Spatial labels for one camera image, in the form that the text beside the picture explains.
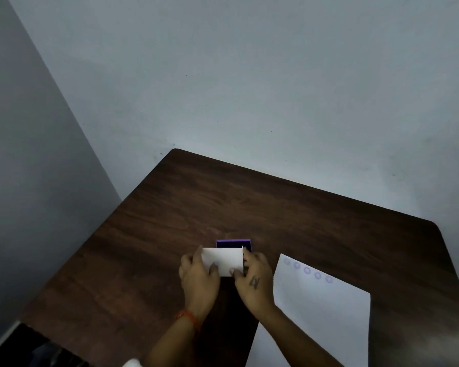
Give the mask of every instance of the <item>red thread bracelet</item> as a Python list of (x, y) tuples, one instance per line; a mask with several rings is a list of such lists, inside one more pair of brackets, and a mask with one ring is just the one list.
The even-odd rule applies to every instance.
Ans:
[(201, 330), (201, 326), (199, 325), (199, 321), (197, 320), (197, 318), (192, 314), (190, 313), (188, 310), (180, 310), (176, 315), (175, 315), (175, 319), (179, 319), (180, 317), (183, 317), (183, 316), (186, 316), (187, 318), (189, 318), (189, 320), (192, 322), (192, 324), (194, 325), (194, 329), (196, 330), (196, 332), (198, 333), (200, 330)]

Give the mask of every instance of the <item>hand tattoo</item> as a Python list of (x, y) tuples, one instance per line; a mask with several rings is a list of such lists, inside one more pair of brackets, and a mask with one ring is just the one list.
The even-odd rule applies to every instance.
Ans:
[(255, 276), (253, 276), (253, 277), (251, 278), (251, 281), (250, 281), (249, 285), (250, 285), (250, 286), (253, 286), (253, 288), (254, 288), (255, 290), (257, 290), (257, 286), (258, 286), (258, 282), (259, 282), (259, 281), (260, 281), (260, 278), (255, 278)]

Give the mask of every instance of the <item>paper sheet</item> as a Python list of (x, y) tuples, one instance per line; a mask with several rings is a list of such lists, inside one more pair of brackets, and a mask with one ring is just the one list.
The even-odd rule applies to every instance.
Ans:
[(202, 262), (207, 270), (215, 263), (219, 268), (221, 277), (231, 277), (231, 268), (243, 272), (243, 249), (204, 247), (202, 249)]
[[(346, 367), (368, 366), (371, 295), (281, 254), (274, 274), (275, 304)], [(259, 323), (246, 367), (288, 366)]]

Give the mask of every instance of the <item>dark brown tabletop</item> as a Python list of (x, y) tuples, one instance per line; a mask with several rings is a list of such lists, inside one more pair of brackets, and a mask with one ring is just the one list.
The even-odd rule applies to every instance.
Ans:
[[(174, 149), (21, 320), (97, 367), (150, 349), (184, 306), (182, 254), (251, 238), (370, 292), (369, 363), (459, 366), (459, 280), (432, 222)], [(231, 278), (188, 356), (245, 366), (257, 321)]]

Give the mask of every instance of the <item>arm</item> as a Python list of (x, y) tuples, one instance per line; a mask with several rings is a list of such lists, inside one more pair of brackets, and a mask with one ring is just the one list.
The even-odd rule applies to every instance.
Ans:
[[(202, 246), (196, 252), (182, 256), (178, 274), (185, 295), (185, 309), (194, 315), (199, 325), (206, 319), (218, 296), (220, 278), (214, 264), (209, 273), (202, 263)], [(145, 367), (178, 366), (195, 336), (195, 328), (187, 317), (180, 317), (153, 346), (150, 353), (141, 358)]]
[(273, 276), (267, 258), (246, 248), (243, 254), (248, 273), (244, 276), (233, 270), (236, 289), (248, 310), (274, 338), (291, 367), (342, 366), (275, 306)]

